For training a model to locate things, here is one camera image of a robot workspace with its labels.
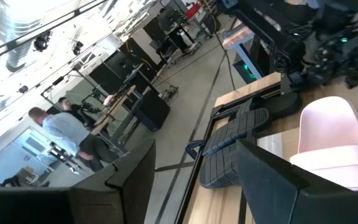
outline gray floor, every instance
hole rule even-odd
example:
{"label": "gray floor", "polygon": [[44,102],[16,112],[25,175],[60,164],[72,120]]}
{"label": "gray floor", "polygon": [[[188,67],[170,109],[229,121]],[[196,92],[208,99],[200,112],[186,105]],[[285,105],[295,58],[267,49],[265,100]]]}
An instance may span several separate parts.
{"label": "gray floor", "polygon": [[[230,18],[222,16],[219,20],[223,28],[230,27]],[[236,53],[228,53],[232,62]],[[156,168],[179,164],[184,155],[186,143],[195,139],[203,139],[209,122],[209,114],[214,107],[216,98],[233,91],[226,58],[221,65],[215,83],[213,82],[223,55],[222,48],[213,37],[204,40],[203,45],[194,55],[179,60],[174,67],[163,72],[163,78],[179,87],[178,96],[170,103],[171,112],[161,130],[150,133],[144,126],[140,126],[128,143],[133,146],[140,139],[155,138],[157,143]],[[244,86],[245,83],[239,74],[233,67],[231,68],[236,88]],[[166,83],[159,83],[160,81],[157,81],[156,85],[157,89],[161,91],[169,86]],[[192,158],[185,157],[185,162],[191,161]],[[186,167],[156,172],[145,219],[146,224],[174,222],[191,169],[192,167]]]}

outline standing desk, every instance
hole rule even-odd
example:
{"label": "standing desk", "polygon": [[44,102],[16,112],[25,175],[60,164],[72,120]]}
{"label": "standing desk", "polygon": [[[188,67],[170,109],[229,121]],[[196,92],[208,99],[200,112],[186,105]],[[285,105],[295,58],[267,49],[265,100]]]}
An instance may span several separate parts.
{"label": "standing desk", "polygon": [[[217,98],[215,106],[230,103],[243,96],[277,85],[280,83],[281,77],[279,73],[272,73],[260,80],[256,80],[236,91]],[[308,103],[326,96],[340,96],[350,101],[358,112],[358,87],[348,90],[343,78],[334,80],[329,86],[302,92],[303,104],[301,110]],[[268,129],[270,135],[258,139],[258,145],[289,160],[298,150],[301,110],[296,114],[274,121]],[[227,122],[228,118],[214,122],[212,132]],[[253,223],[252,214],[247,206],[246,199],[243,197],[240,186],[224,189],[205,189],[200,186],[195,168],[198,163],[202,162],[203,158],[199,155],[178,212],[177,223]]]}

